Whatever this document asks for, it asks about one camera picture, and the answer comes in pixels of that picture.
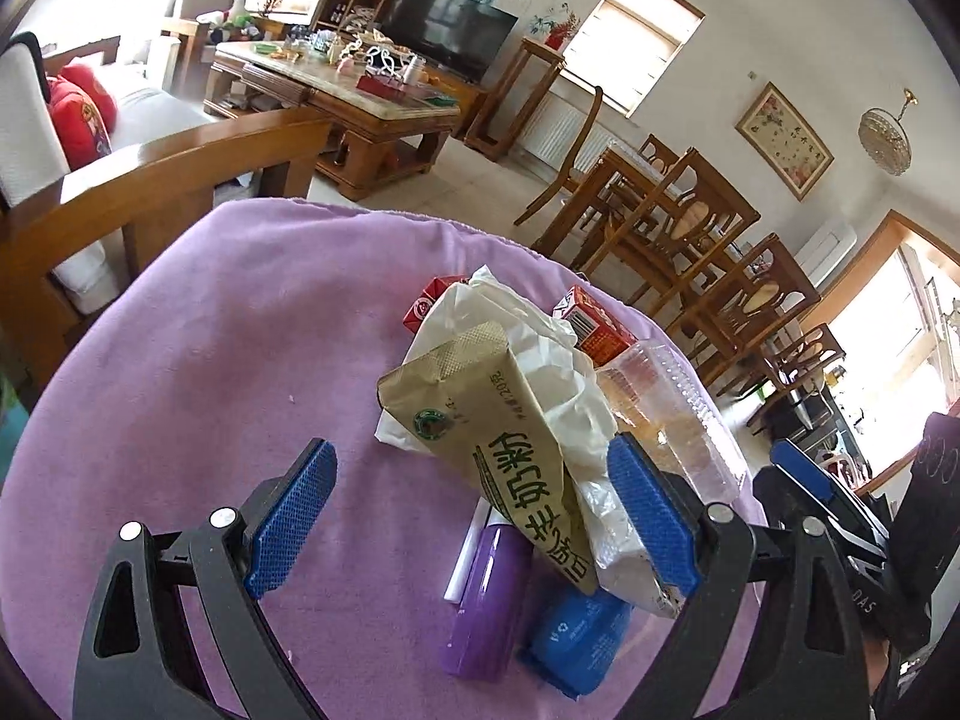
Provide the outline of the blue tissue pack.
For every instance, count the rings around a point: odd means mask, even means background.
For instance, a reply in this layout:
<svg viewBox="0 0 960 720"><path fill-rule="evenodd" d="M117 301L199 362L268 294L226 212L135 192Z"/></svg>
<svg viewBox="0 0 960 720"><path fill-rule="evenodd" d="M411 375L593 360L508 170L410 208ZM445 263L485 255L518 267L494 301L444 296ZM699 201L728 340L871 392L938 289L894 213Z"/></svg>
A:
<svg viewBox="0 0 960 720"><path fill-rule="evenodd" d="M607 676L631 613L630 603L605 590L566 587L535 618L517 660L568 699L581 699Z"/></svg>

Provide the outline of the clear plastic food tray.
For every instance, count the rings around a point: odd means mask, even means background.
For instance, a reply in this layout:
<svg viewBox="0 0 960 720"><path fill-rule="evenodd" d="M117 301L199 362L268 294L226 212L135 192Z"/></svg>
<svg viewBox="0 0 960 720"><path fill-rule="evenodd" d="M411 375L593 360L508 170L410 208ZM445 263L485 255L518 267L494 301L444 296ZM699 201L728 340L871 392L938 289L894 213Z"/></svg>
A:
<svg viewBox="0 0 960 720"><path fill-rule="evenodd" d="M669 344L641 340L597 371L619 426L659 470L686 477L704 502L732 504L748 466L692 367Z"/></svg>

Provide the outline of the purple bottle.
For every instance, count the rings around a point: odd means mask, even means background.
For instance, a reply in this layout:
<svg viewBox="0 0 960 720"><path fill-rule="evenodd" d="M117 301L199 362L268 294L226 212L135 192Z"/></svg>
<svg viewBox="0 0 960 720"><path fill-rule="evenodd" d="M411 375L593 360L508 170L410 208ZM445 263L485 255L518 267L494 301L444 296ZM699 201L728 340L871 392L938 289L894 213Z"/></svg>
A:
<svg viewBox="0 0 960 720"><path fill-rule="evenodd" d="M466 589L441 656L444 673L496 683L516 644L532 567L532 544L500 512L478 538Z"/></svg>

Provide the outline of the white plastic bag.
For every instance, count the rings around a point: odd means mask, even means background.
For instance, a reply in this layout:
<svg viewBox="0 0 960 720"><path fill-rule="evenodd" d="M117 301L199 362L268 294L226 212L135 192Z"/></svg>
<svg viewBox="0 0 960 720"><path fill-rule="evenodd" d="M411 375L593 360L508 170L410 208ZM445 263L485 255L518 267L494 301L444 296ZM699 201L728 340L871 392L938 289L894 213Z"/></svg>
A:
<svg viewBox="0 0 960 720"><path fill-rule="evenodd" d="M586 525L599 589L648 613L675 616L679 597L656 577L651 557L610 483L607 449L617 423L597 382L594 364L576 348L576 335L568 322L545 314L482 266L465 283L446 289L434 303L413 335L402 364L485 322L498 323L505 330L519 369L562 447ZM374 435L396 449L433 455L382 406Z"/></svg>

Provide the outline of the red snack box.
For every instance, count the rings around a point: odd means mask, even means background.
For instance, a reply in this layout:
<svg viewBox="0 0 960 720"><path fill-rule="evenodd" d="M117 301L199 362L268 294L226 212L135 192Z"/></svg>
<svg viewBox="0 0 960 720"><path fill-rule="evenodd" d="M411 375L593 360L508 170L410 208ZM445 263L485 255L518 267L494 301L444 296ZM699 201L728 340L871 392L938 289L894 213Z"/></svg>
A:
<svg viewBox="0 0 960 720"><path fill-rule="evenodd" d="M612 362L636 343L635 335L581 286L571 286L551 315L569 323L576 335L576 348L596 367Z"/></svg>

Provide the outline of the brown milk powder bag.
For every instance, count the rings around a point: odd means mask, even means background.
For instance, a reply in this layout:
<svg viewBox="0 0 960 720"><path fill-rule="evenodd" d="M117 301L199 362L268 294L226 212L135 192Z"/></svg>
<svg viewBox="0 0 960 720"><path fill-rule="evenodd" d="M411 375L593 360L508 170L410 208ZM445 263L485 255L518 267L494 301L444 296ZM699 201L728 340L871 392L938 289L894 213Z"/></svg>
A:
<svg viewBox="0 0 960 720"><path fill-rule="evenodd" d="M562 447L498 323L480 323L387 372L377 398L576 589L596 593L596 564Z"/></svg>

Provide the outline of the red cigarette box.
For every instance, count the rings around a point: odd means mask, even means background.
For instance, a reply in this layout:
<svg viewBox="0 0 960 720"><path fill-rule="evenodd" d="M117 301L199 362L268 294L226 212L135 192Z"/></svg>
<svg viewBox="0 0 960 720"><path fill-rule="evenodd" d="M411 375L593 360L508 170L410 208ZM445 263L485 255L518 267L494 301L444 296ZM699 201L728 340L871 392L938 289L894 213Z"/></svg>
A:
<svg viewBox="0 0 960 720"><path fill-rule="evenodd" d="M427 286L421 289L418 298L412 302L405 316L402 319L404 325L410 333L418 332L418 328L427 318L434 303L443 296L446 289L451 288L455 283L465 283L466 275L452 275L452 277L432 277Z"/></svg>

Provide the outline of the wooden dining chair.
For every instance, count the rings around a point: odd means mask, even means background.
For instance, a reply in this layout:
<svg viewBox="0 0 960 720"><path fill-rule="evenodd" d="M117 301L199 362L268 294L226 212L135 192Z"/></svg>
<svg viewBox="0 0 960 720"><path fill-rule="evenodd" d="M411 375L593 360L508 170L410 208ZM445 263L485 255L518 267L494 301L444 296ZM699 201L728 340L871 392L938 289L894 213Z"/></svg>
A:
<svg viewBox="0 0 960 720"><path fill-rule="evenodd" d="M760 212L695 148L656 185L643 181L640 171L613 179L573 270L590 275L608 257L617 259L641 278L630 301L651 296L655 316L718 281L732 266L727 249L760 221Z"/></svg>
<svg viewBox="0 0 960 720"><path fill-rule="evenodd" d="M821 299L784 242L768 234L686 305L667 333L692 330L701 338L688 359L709 387Z"/></svg>
<svg viewBox="0 0 960 720"><path fill-rule="evenodd" d="M537 215L544 206L550 202L556 193L560 192L562 188L566 187L569 179L571 179L571 172L573 172L573 167L576 164L576 158L578 158L579 151L583 149L583 145L586 143L587 137L589 137L590 129L596 122L597 115L599 115L599 110L602 107L602 101L604 100L604 88L599 85L594 86L594 94L592 94L592 103L590 103L590 108L587 111L586 117L584 117L583 125L579 128L578 135L574 137L573 143L568 149L568 153L565 154L563 158L562 165L560 169L556 171L556 176L553 177L553 181L547 185L547 187L542 190L542 192L535 197L532 202L530 202L526 208L524 208L523 213L517 216L516 220L512 222L514 226L521 226L526 221L529 221L532 216Z"/></svg>

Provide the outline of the white standing air conditioner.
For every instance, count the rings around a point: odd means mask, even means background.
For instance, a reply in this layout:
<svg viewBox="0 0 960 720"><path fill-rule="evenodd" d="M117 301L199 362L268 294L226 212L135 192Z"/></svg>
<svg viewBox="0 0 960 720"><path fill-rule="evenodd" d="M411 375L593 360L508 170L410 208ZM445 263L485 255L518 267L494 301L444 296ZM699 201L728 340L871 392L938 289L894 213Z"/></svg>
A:
<svg viewBox="0 0 960 720"><path fill-rule="evenodd" d="M820 288L854 249L856 242L854 227L841 218L835 218L823 223L794 255L794 259L815 288Z"/></svg>

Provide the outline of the wooden dining table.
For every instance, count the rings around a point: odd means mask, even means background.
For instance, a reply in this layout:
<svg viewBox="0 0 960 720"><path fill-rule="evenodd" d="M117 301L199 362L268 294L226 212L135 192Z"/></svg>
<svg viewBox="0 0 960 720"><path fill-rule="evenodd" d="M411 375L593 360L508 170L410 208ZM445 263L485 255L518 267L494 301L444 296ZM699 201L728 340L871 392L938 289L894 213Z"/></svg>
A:
<svg viewBox="0 0 960 720"><path fill-rule="evenodd" d="M641 298L665 304L692 296L732 265L727 249L760 212L697 149L690 148L652 179L641 158L619 143L604 149L573 197L534 242L555 254L586 211L597 213L573 271L590 275L615 257L641 278Z"/></svg>

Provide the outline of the framed floral picture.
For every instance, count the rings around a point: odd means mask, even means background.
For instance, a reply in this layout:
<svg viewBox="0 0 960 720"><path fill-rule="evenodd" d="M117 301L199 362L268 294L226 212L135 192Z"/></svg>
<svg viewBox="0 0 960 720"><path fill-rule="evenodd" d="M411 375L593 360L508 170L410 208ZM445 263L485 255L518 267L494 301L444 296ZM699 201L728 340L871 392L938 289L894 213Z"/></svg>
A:
<svg viewBox="0 0 960 720"><path fill-rule="evenodd" d="M736 130L800 202L835 160L814 127L775 83L766 83L736 123Z"/></svg>

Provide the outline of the wooden sofa with cushions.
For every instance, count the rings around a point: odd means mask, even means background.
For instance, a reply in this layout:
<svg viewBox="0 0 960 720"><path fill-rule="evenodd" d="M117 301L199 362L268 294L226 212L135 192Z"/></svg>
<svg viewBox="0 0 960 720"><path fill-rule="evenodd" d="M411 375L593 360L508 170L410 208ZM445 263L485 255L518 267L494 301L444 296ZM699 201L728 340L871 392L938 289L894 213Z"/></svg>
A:
<svg viewBox="0 0 960 720"><path fill-rule="evenodd" d="M53 284L52 270L119 231L137 278L213 208L218 184L262 174L270 197L308 192L331 121L280 109L132 145L70 172L2 215L2 330L43 390L93 322Z"/></svg>

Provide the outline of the wooden dining chair far side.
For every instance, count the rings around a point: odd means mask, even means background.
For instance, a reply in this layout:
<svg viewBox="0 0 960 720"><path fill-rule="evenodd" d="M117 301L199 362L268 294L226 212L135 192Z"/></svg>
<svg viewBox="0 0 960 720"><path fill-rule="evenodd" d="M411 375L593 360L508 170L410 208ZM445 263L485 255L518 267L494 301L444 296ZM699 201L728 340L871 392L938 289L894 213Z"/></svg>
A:
<svg viewBox="0 0 960 720"><path fill-rule="evenodd" d="M566 187L569 179L571 179L571 172L573 172L573 167L576 164L576 158L578 158L579 151L583 149L583 145L586 143L587 137L589 137L590 129L596 122L597 115L599 115L599 110L602 107L602 101L604 100L604 88L599 85L594 86L594 94L592 94L592 103L590 103L590 108L587 111L586 117L584 117L583 125L579 128L578 135L574 137L573 143L568 149L568 153L565 154L563 158L562 165L560 169L556 171L556 176L553 177L553 181L547 185L547 187L542 190L542 192L535 197L532 202L530 202L526 208L524 208L523 213L517 216L516 220L512 222L514 226L521 226L526 221L529 221L532 216L537 215L544 206L550 202L556 193L560 192L562 188Z"/></svg>

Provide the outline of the red cushion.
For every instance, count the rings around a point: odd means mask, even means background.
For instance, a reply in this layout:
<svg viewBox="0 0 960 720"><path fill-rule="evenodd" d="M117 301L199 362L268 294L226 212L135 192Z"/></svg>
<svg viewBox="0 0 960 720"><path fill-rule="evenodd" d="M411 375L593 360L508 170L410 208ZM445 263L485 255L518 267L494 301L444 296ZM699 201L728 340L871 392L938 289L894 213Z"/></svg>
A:
<svg viewBox="0 0 960 720"><path fill-rule="evenodd" d="M71 171L112 153L110 134L116 128L116 101L93 68L70 62L59 75L49 76L47 84L47 110Z"/></svg>

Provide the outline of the tall wooden plant stand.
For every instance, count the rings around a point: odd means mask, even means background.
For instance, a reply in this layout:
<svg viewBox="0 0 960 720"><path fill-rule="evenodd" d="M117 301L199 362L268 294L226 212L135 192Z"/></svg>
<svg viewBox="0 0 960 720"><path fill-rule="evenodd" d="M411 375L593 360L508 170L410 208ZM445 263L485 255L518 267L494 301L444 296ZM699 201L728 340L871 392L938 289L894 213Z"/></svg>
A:
<svg viewBox="0 0 960 720"><path fill-rule="evenodd" d="M504 158L564 66L565 57L561 52L532 37L524 37L500 80L473 117L464 143L487 160Z"/></svg>

